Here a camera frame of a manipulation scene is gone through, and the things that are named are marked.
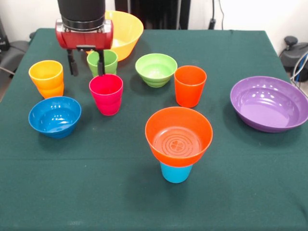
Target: magenta cup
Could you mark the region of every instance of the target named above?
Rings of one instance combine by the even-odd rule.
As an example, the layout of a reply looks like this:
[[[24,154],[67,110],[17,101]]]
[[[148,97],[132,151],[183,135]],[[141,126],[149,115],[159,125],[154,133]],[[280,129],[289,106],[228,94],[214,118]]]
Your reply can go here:
[[[98,110],[105,116],[115,115],[121,106],[123,80],[116,75],[105,74],[89,83],[91,94]]]

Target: bowl rim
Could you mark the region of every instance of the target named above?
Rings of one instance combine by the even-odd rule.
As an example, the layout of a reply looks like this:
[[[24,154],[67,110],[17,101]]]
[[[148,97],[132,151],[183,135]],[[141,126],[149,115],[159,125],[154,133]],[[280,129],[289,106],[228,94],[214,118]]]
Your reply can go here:
[[[111,64],[108,64],[108,65],[105,65],[105,67],[110,67],[110,66],[112,66],[112,65],[114,65],[116,62],[118,62],[118,55],[117,55],[117,53],[115,53],[114,51],[112,51],[112,50],[110,50],[110,49],[108,49],[108,50],[104,50],[104,52],[111,52],[111,53],[114,53],[114,54],[116,54],[115,56],[116,56],[116,60],[114,60]],[[87,63],[88,64],[90,64],[90,65],[92,65],[92,66],[94,66],[94,67],[98,67],[98,65],[96,64],[96,65],[93,65],[92,63],[90,63],[89,62],[89,56],[90,55],[93,55],[94,53],[97,53],[97,51],[92,51],[91,53],[89,53],[89,54],[87,54]]]
[[[124,11],[105,11],[105,15],[106,15],[106,13],[108,13],[108,12],[110,12],[110,13],[113,13],[113,12],[122,13],[122,14],[126,14],[126,15],[129,14],[129,15],[130,15],[129,17],[136,18],[136,19],[140,22],[140,25],[142,26],[142,30],[140,31],[140,33],[138,34],[138,36],[136,36],[136,38],[135,38],[134,40],[131,40],[131,41],[126,42],[126,43],[123,43],[123,45],[118,46],[118,47],[114,47],[114,48],[119,48],[119,47],[124,47],[124,46],[126,46],[126,45],[129,45],[129,44],[131,44],[131,43],[137,41],[137,40],[140,38],[140,36],[143,34],[144,26],[143,26],[142,21],[141,21],[138,17],[136,17],[136,16],[134,16],[134,15],[132,15],[132,14],[130,14],[130,13],[124,12]]]
[[[67,98],[67,99],[70,99],[70,100],[72,100],[72,101],[75,101],[75,102],[77,103],[77,105],[79,106],[79,108],[80,108],[80,112],[79,112],[79,115],[77,116],[77,119],[74,121],[74,123],[71,124],[71,126],[69,126],[69,128],[72,127],[74,124],[76,124],[76,123],[79,121],[79,119],[80,119],[80,117],[81,117],[81,111],[82,111],[82,108],[81,108],[80,103],[79,103],[77,100],[75,100],[75,99],[73,99],[73,98],[71,98],[71,97],[67,97],[67,96],[55,96],[55,97],[50,97],[50,98],[47,98],[47,99],[44,99],[44,100],[38,102],[38,103],[35,104],[35,105],[32,107],[32,109],[30,110],[30,112],[29,112],[29,114],[28,114],[28,122],[29,122],[30,126],[31,126],[34,130],[36,130],[36,131],[38,131],[38,132],[40,132],[40,133],[48,133],[48,134],[58,133],[58,132],[62,132],[62,131],[63,131],[63,130],[60,130],[60,131],[43,131],[43,130],[40,130],[40,129],[37,129],[36,127],[34,127],[34,126],[31,124],[31,122],[30,122],[30,115],[31,115],[31,113],[32,113],[32,111],[34,110],[35,107],[37,107],[37,106],[38,106],[39,104],[41,104],[42,102],[45,102],[45,101],[48,101],[48,100],[52,100],[52,99],[55,99],[55,98]]]
[[[306,115],[306,119],[304,119],[303,121],[301,121],[301,122],[299,122],[299,123],[296,123],[295,125],[286,126],[286,127],[278,127],[278,126],[268,126],[268,125],[260,124],[260,123],[257,123],[257,122],[255,122],[255,121],[253,121],[253,120],[251,120],[251,119],[245,117],[244,115],[242,115],[241,112],[240,112],[239,110],[237,110],[237,108],[236,108],[235,105],[234,105],[234,102],[233,102],[233,100],[232,100],[232,94],[233,94],[233,91],[234,91],[235,87],[236,87],[238,84],[240,84],[240,83],[243,82],[243,81],[246,81],[246,80],[248,80],[248,79],[253,79],[253,78],[268,78],[268,79],[272,79],[272,80],[275,80],[275,81],[278,81],[278,82],[282,82],[282,83],[285,84],[286,86],[288,85],[288,86],[290,86],[290,87],[293,87],[293,89],[294,89],[295,91],[297,91],[297,92],[300,93],[301,97],[303,97],[303,98],[306,99],[306,102],[307,102],[306,104],[307,104],[307,106],[308,106],[308,98],[307,98],[299,89],[297,89],[295,86],[293,86],[291,83],[289,83],[289,82],[287,82],[287,81],[284,81],[284,80],[282,80],[282,79],[275,78],[275,77],[270,77],[270,76],[251,76],[251,77],[243,78],[243,79],[241,79],[240,81],[238,81],[238,82],[232,87],[232,89],[231,89],[231,91],[230,91],[230,101],[231,101],[231,104],[232,104],[233,108],[235,109],[235,111],[236,111],[239,115],[241,115],[241,116],[242,116],[243,118],[245,118],[246,120],[251,121],[252,123],[261,125],[261,126],[263,126],[264,128],[269,128],[269,129],[274,128],[274,129],[283,129],[283,130],[287,130],[287,129],[291,129],[291,128],[296,128],[296,127],[298,127],[298,126],[301,126],[302,124],[304,124],[304,123],[308,120],[308,114],[307,114],[307,115]]]
[[[160,113],[161,111],[170,110],[170,109],[172,109],[172,108],[178,108],[178,109],[180,109],[180,110],[187,110],[187,111],[191,111],[191,112],[197,113],[197,114],[199,114],[201,117],[203,117],[203,118],[206,120],[206,122],[209,124],[209,127],[210,127],[210,129],[211,129],[210,141],[209,141],[209,143],[207,144],[207,146],[206,146],[205,148],[203,148],[201,151],[199,151],[197,154],[195,154],[195,155],[190,155],[190,156],[186,156],[186,157],[173,157],[173,156],[169,156],[169,155],[166,155],[166,154],[164,154],[163,152],[157,150],[157,149],[151,144],[151,142],[149,141],[149,138],[148,138],[147,133],[146,133],[146,129],[147,129],[148,122],[150,121],[150,119],[151,119],[154,115]],[[164,155],[165,157],[170,158],[170,159],[174,159],[174,160],[179,160],[179,159],[181,159],[181,160],[185,160],[185,159],[189,160],[189,159],[191,159],[191,158],[194,158],[194,157],[196,157],[196,156],[199,156],[199,155],[203,154],[203,153],[209,148],[209,146],[211,145],[211,143],[212,143],[212,141],[213,141],[213,127],[212,127],[210,121],[209,121],[202,113],[200,113],[200,112],[198,112],[198,111],[196,111],[196,110],[193,110],[193,109],[191,109],[191,108],[188,108],[188,107],[180,107],[180,106],[165,107],[165,108],[160,109],[160,110],[158,110],[157,112],[153,113],[153,114],[150,116],[150,118],[147,120],[146,124],[145,124],[144,133],[145,133],[145,138],[146,138],[146,140],[148,141],[148,143],[149,143],[149,145],[150,145],[151,148],[153,148],[156,152],[158,152],[158,153]]]
[[[32,76],[32,75],[30,74],[31,69],[32,69],[34,66],[36,66],[36,65],[38,65],[38,64],[40,64],[40,63],[44,63],[44,62],[53,62],[53,63],[60,64],[61,70],[59,71],[58,74],[56,74],[56,75],[54,75],[54,76],[52,76],[52,77],[50,77],[50,78],[36,78],[36,77]],[[46,80],[50,80],[50,79],[52,79],[52,78],[55,78],[55,77],[59,76],[59,75],[61,74],[61,72],[63,72],[63,65],[62,65],[59,61],[56,61],[56,60],[42,60],[42,61],[36,62],[36,63],[33,64],[32,66],[30,66],[30,68],[29,68],[29,70],[28,70],[29,76],[30,76],[32,79],[39,80],[39,81],[46,81]]]
[[[171,61],[173,61],[173,62],[175,63],[175,69],[174,69],[174,71],[172,71],[172,73],[171,73],[170,75],[164,76],[164,77],[160,77],[160,78],[150,78],[150,77],[147,77],[147,76],[142,75],[142,74],[140,73],[140,71],[138,70],[138,68],[137,68],[137,63],[138,63],[138,62],[141,62],[141,59],[143,59],[143,58],[145,58],[145,57],[147,57],[147,56],[152,56],[152,55],[165,56],[165,57],[167,57],[168,59],[170,59]],[[147,79],[164,79],[164,78],[169,78],[169,77],[171,77],[172,75],[174,75],[174,73],[175,73],[176,70],[178,69],[178,63],[177,63],[177,61],[176,61],[174,58],[172,58],[170,55],[162,54],[162,53],[149,53],[149,54],[145,54],[145,55],[141,56],[141,57],[136,61],[136,63],[135,63],[135,69],[136,69],[137,73],[138,73],[140,76],[145,77],[145,78],[147,78]]]

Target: yellow bowl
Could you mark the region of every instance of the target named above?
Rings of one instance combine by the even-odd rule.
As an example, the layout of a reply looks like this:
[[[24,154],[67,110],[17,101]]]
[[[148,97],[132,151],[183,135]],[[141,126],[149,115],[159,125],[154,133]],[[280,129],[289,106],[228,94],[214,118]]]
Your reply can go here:
[[[114,25],[111,50],[117,54],[118,61],[126,59],[143,33],[142,22],[132,14],[121,11],[106,11],[105,19],[112,20]]]

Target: orange bowl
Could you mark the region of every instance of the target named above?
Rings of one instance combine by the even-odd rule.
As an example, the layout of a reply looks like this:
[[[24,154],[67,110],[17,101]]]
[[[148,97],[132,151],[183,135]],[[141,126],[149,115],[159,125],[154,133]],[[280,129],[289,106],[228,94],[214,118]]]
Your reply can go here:
[[[118,61],[126,59],[143,33],[142,22],[132,14],[121,11],[106,11],[105,19],[112,20],[114,25],[111,50],[117,54]]]
[[[212,142],[213,130],[201,113],[186,107],[168,107],[148,119],[145,137],[160,162],[186,167],[201,159]]]

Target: orange bowl stacked on blue cup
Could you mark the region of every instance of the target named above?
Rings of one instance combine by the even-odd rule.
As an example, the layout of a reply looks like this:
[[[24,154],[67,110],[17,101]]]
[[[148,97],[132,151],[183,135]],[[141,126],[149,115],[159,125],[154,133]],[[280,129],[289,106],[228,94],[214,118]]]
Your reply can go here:
[[[163,177],[181,183],[210,146],[213,130],[201,113],[185,107],[168,107],[148,119],[145,137],[160,162]]]

